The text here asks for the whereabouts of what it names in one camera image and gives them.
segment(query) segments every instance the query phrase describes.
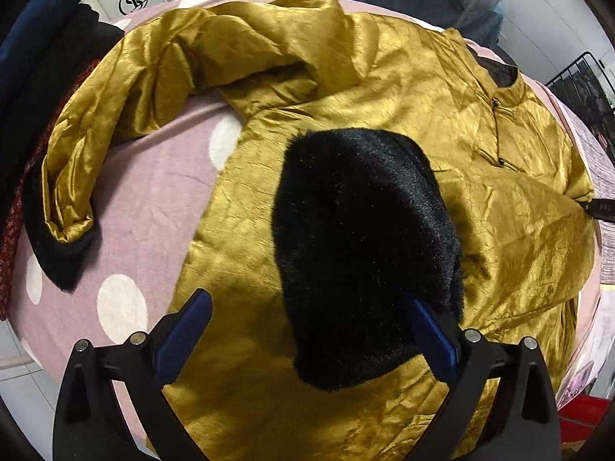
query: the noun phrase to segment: wrinkled fabric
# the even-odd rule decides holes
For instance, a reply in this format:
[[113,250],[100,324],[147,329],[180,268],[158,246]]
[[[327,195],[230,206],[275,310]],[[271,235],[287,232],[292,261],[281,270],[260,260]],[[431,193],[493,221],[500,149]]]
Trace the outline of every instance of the wrinkled fabric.
[[[454,30],[344,14],[336,0],[233,2],[144,24],[55,126],[41,169],[50,233],[71,242],[91,227],[89,197],[112,141],[155,131],[210,86],[246,122],[170,307],[202,287],[213,317],[165,390],[208,457],[403,459],[446,393],[421,357],[331,394],[294,372],[271,206],[287,142],[309,129],[361,125],[416,141],[462,247],[462,327],[496,341],[536,337],[557,387],[574,342],[573,299],[593,265],[592,220],[576,202],[592,186],[521,75],[498,88]],[[489,383],[462,451],[493,395]]]
[[[484,57],[502,62],[491,50],[473,48]],[[585,164],[595,197],[615,198],[615,169],[596,137],[546,86],[527,76],[524,76],[524,81],[570,137]],[[615,338],[615,312],[611,309],[612,290],[609,286],[613,284],[615,272],[615,254],[612,253],[615,235],[611,232],[615,226],[609,222],[596,221],[594,227],[594,265],[577,298],[574,350],[555,394],[558,408],[564,407],[588,383],[596,379]]]
[[104,57],[122,36],[117,27],[98,22],[98,13],[88,5],[78,5],[0,116],[0,229],[25,163],[60,101],[83,70]]
[[55,113],[52,115],[45,130],[39,135],[38,142],[34,148],[28,161],[23,168],[22,176],[17,182],[13,198],[8,209],[4,228],[0,229],[0,320],[4,321],[8,316],[8,306],[10,302],[11,283],[13,277],[13,262],[17,254],[17,241],[23,226],[23,183],[26,174],[30,168],[35,166],[36,161],[42,158],[42,155],[47,148],[47,140],[51,135],[53,126],[60,115],[60,111],[66,104],[68,98],[75,93],[76,89],[94,70],[98,60],[95,60],[90,66],[86,67],[76,78],[76,82],[72,88],[64,95],[64,100],[56,107]]
[[[154,7],[148,7],[143,10],[139,10],[136,13],[130,15],[130,19],[122,19],[122,26],[125,26],[124,29],[131,30],[135,27],[147,22],[155,17],[162,15],[164,12],[168,12],[173,8],[177,8],[181,6],[182,8],[187,7],[214,7],[215,5],[219,5],[230,0],[175,0],[174,2],[162,3],[160,5],[156,5]],[[263,2],[269,3],[273,0],[243,0],[243,1],[253,1],[253,2]],[[367,5],[361,2],[353,2],[352,0],[338,0],[342,8],[346,12],[370,12],[377,15],[389,15],[396,16],[411,22],[417,22],[422,27],[426,29],[444,31],[443,29],[437,28],[435,26],[431,26],[426,22],[417,21],[409,16],[405,16],[402,14],[398,14],[392,12],[391,10],[387,10],[380,7],[374,7],[373,5]],[[496,55],[493,50],[488,48],[481,47],[474,43],[471,40],[466,39],[466,44],[471,50],[476,52],[479,59],[477,62],[480,62],[480,58],[488,58],[492,61],[497,61],[501,64],[504,64],[504,61]],[[558,124],[561,126],[563,130],[568,133],[568,136],[571,138],[574,147],[579,151],[579,155],[582,158],[587,172],[592,180],[592,185],[595,189],[595,196],[602,197],[604,194],[604,187],[608,188],[615,186],[615,169],[613,169],[613,165],[608,160],[607,155],[600,147],[600,144],[596,141],[596,138],[591,134],[588,128],[580,121],[577,120],[578,123],[568,123],[566,121],[566,115],[564,111],[570,111],[566,106],[560,103],[557,98],[551,93],[551,91],[546,88],[544,85],[538,83],[537,81],[529,78],[526,75],[522,75],[524,82],[532,89],[537,98],[544,104],[544,106],[549,110]],[[509,86],[507,84],[499,84],[498,86]],[[611,194],[608,196],[615,197],[615,194],[611,191]],[[588,281],[585,283],[581,291],[579,291],[578,303],[577,303],[577,325],[576,325],[576,337],[574,344],[574,352],[580,348],[580,345],[583,341],[586,340],[588,328],[592,328],[593,324],[592,319],[595,313],[597,300],[600,298],[601,286],[600,282],[602,280],[603,283],[608,283],[608,265],[613,261],[611,256],[605,256],[604,262],[602,261],[602,247],[608,249],[608,241],[610,239],[610,235],[605,233],[605,227],[612,226],[612,224],[608,224],[607,222],[598,222],[596,225],[597,228],[597,237],[595,241],[597,242],[598,238],[600,238],[601,244],[597,244],[597,247],[594,249],[594,265],[593,268],[600,269],[600,279],[595,279],[595,277],[590,276]],[[595,361],[595,367],[600,368],[602,363]],[[562,380],[562,384],[560,385],[559,390],[562,390],[562,387],[565,386],[565,378]]]

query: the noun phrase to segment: black fur hat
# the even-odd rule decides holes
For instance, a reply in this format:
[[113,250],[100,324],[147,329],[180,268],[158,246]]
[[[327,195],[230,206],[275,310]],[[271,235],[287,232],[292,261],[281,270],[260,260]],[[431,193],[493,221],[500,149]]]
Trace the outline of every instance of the black fur hat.
[[417,355],[404,296],[460,319],[459,241],[429,161],[405,136],[346,128],[294,139],[272,228],[306,383],[354,386]]

